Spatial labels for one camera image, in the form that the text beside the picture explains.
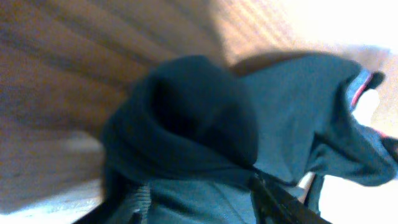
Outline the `black pants red waistband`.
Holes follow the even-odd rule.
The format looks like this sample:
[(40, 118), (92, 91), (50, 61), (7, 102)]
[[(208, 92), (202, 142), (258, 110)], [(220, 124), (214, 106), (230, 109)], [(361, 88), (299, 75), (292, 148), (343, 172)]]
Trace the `black pants red waistband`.
[(106, 198), (80, 222), (257, 223), (255, 175), (298, 201), (308, 172), (385, 184), (397, 140), (353, 116), (381, 80), (327, 54), (239, 78), (203, 56), (163, 63), (106, 123)]

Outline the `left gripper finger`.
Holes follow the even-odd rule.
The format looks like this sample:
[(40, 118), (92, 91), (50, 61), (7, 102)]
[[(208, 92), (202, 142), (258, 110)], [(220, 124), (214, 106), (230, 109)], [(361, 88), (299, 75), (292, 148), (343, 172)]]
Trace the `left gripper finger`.
[(273, 182), (255, 175), (250, 180), (257, 223), (330, 224)]

